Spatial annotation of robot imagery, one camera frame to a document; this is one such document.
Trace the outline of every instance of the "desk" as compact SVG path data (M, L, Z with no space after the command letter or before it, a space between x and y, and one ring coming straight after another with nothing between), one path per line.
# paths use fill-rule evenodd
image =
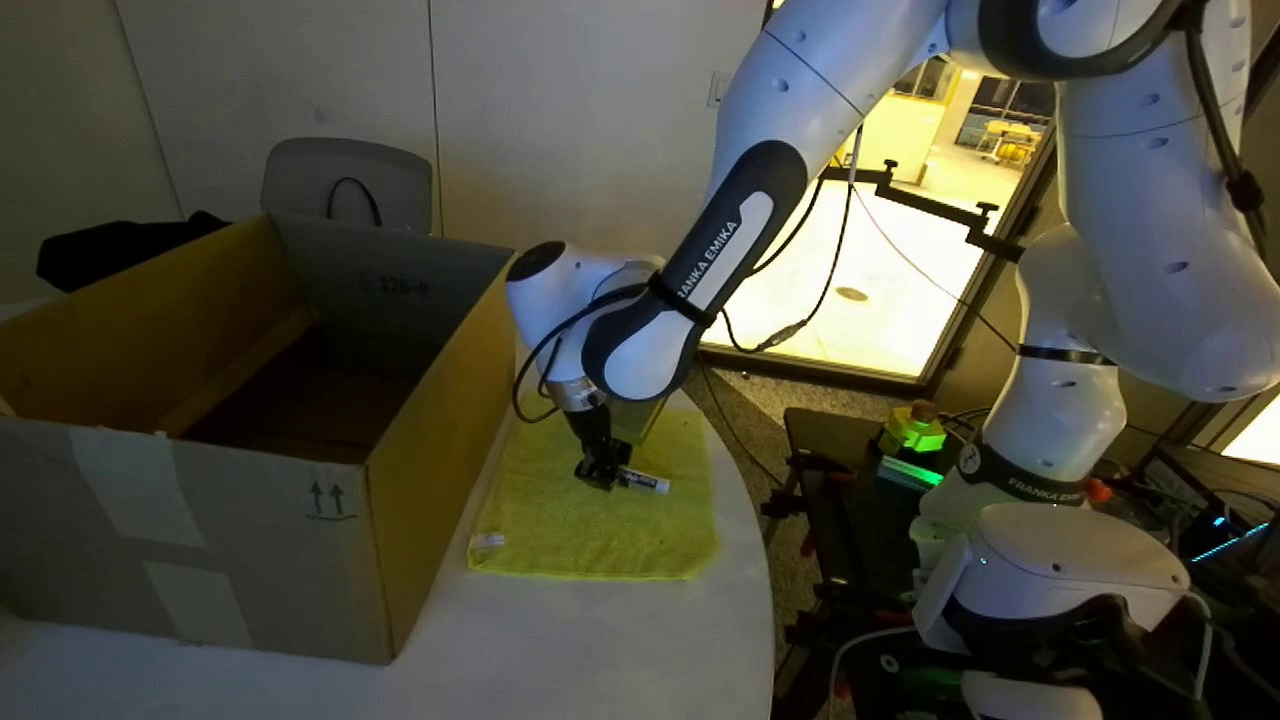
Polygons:
M773 706L773 600L742 480L707 430L721 555L696 584L475 576L466 500L436 587L387 667L193 648L0 617L4 720L752 720Z

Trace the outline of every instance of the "yellow sponge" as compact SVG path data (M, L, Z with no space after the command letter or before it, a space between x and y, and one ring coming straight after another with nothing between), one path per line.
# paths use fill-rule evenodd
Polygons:
M483 495L466 566L544 580L693 580L716 555L712 471L696 408L663 408L632 470L671 494L600 494L573 477L563 419L515 423Z

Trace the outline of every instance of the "open cardboard box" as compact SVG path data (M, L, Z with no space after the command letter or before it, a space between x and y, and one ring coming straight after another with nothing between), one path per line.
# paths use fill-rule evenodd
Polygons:
M0 600L392 659L505 419L505 259L251 219L0 324Z

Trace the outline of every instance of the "equipment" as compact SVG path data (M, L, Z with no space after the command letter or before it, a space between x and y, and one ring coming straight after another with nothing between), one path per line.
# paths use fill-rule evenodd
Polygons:
M977 659L955 612L1036 629L1100 600L1157 629L1187 572L1089 513L1085 477L1128 419L1119 369L1204 403L1280 382L1280 287L1249 240L1259 192L1235 161L1249 0L788 0L725 98L716 192L671 259L644 275L539 245L507 275L520 335L584 439L581 477L608 489L623 464L608 403L679 383L802 185L928 55L1061 84L1062 224L1020 259L1015 372L918 506L914 629Z

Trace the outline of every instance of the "chair backrest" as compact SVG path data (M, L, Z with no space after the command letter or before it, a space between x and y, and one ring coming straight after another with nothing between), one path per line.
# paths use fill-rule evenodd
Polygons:
M266 157L266 217L433 233L433 165L366 139L294 136Z

